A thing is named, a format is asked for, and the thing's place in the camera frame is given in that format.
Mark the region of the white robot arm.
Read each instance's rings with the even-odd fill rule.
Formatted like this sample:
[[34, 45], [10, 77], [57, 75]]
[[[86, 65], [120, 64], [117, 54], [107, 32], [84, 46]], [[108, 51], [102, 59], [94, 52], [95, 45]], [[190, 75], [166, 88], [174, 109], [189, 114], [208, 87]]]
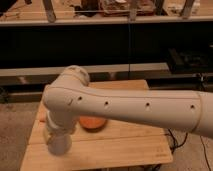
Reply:
[[64, 131], [80, 115], [193, 133], [213, 139], [213, 93], [193, 90], [113, 90], [89, 86], [88, 72], [69, 66], [44, 91], [50, 121]]

